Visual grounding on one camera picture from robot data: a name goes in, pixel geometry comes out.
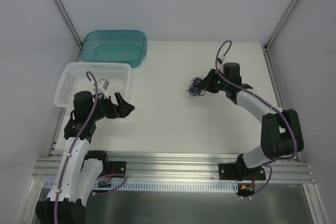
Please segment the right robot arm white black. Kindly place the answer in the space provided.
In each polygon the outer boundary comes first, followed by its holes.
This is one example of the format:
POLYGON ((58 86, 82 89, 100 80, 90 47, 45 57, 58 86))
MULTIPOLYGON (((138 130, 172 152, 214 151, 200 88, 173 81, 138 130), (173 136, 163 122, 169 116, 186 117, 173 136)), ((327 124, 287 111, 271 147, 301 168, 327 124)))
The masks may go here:
POLYGON ((225 92, 226 98, 261 123, 260 144, 219 170, 226 179, 250 179, 263 166, 286 156, 295 156, 304 149, 298 113, 272 106, 255 94, 250 85, 242 82, 238 63, 225 63, 222 71, 211 69, 197 88, 210 93, 225 92))

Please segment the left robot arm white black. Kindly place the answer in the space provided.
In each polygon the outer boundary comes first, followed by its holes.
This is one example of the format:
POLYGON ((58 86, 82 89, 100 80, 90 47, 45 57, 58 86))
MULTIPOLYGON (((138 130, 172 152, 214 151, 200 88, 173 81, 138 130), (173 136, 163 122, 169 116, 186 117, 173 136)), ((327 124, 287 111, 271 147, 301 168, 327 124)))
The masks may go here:
POLYGON ((114 173, 107 152, 89 149, 96 122, 124 119, 135 107, 115 93, 116 103, 102 93, 80 91, 74 95, 73 111, 64 129, 64 150, 55 182, 45 200, 37 202, 41 223, 84 223, 86 204, 97 180, 126 179, 114 173))

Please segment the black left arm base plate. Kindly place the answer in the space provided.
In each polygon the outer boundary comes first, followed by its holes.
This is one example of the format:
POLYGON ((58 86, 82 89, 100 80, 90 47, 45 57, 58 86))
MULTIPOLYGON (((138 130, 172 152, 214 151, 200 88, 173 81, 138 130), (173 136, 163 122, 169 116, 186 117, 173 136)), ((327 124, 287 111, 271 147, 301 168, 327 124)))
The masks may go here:
POLYGON ((110 161, 108 175, 112 178, 122 178, 127 171, 127 162, 125 161, 110 161))

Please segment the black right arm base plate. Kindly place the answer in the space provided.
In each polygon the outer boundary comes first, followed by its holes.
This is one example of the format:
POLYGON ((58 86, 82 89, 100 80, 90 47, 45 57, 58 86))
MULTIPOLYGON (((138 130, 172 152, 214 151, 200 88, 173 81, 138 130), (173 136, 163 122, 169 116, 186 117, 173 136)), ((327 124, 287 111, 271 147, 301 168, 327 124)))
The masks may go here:
POLYGON ((265 170, 261 166, 239 169, 234 163, 219 163, 218 173, 220 180, 236 180, 239 182, 243 180, 266 180, 265 170))

